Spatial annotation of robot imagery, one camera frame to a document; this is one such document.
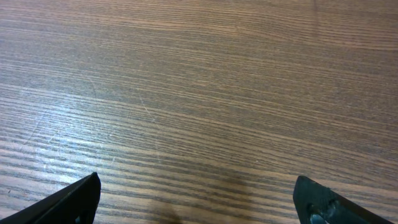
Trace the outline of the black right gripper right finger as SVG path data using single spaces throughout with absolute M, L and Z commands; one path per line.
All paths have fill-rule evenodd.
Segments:
M 304 175 L 297 177 L 293 201 L 301 224 L 392 224 Z

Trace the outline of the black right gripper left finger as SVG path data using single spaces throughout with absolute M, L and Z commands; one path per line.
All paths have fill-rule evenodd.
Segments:
M 96 172 L 1 220 L 1 224 L 92 224 L 100 202 Z

